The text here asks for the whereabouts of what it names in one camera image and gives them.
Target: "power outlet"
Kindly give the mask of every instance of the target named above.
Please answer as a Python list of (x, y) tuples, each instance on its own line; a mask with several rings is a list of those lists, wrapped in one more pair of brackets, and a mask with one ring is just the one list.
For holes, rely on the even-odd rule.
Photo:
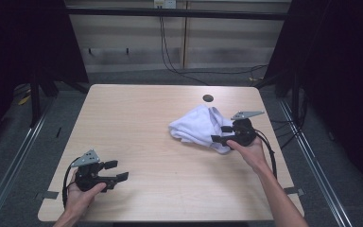
[(176, 0), (164, 0), (164, 7), (166, 9), (175, 9), (176, 8)]
[(154, 0), (155, 9), (164, 9), (164, 0)]

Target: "horizontal black beam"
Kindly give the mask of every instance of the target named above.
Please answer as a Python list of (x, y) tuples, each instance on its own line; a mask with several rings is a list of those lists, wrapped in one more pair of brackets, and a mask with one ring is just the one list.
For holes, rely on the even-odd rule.
[(191, 18), (225, 18), (283, 21), (300, 15), (289, 15), (281, 12), (248, 12), (248, 11), (213, 11), (191, 9), (130, 9), (130, 8), (15, 8), (10, 11), (35, 13), (60, 13), (73, 15), (116, 15), (116, 16), (154, 16), (154, 17), (191, 17)]

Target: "human arm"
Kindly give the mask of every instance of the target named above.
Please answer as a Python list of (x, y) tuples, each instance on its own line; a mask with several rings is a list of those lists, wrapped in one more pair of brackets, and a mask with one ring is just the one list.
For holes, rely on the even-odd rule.
[(76, 224), (85, 214), (88, 206), (94, 201), (95, 196), (106, 187), (105, 183), (99, 183), (90, 190), (83, 192), (74, 183), (75, 173), (73, 174), (72, 183), (67, 188), (69, 196), (66, 207), (54, 227), (70, 227)]
[(265, 158), (261, 139), (256, 137), (248, 147), (242, 147), (232, 140), (227, 141), (227, 144), (237, 150), (258, 175), (267, 196), (275, 225), (278, 227), (308, 226), (302, 214), (273, 176)]

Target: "crumpled white towel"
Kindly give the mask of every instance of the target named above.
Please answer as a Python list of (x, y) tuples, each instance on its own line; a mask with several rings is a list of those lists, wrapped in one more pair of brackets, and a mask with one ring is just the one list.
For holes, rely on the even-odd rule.
[(224, 118), (215, 107), (208, 108), (199, 105), (182, 118), (169, 124), (170, 134), (185, 143), (196, 143), (213, 148), (219, 153), (226, 153), (231, 149), (214, 143), (211, 135), (232, 135), (232, 132), (222, 132), (221, 126), (231, 126), (232, 120)]

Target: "light wood tabletop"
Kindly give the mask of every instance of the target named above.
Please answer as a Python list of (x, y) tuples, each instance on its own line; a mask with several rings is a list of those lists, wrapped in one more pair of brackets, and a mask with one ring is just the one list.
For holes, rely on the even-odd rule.
[[(213, 96), (214, 101), (205, 102), (204, 95)], [(222, 155), (211, 148), (182, 143), (170, 135), (169, 123), (201, 104), (216, 107), (227, 118), (238, 111), (264, 111), (251, 117), (252, 125), (266, 135), (275, 151), (279, 183), (282, 187), (293, 186), (257, 89), (99, 84), (92, 86), (86, 97), (49, 186), (49, 191), (60, 194), (55, 200), (43, 201), (39, 219), (55, 221), (61, 215), (65, 171), (75, 158), (91, 148), (102, 162), (119, 162), (116, 168), (100, 171), (99, 176), (130, 174), (114, 190), (97, 195), (84, 220), (272, 219), (258, 177), (238, 152)], [(265, 146), (264, 149), (270, 165)], [(303, 214), (298, 195), (289, 197)]]

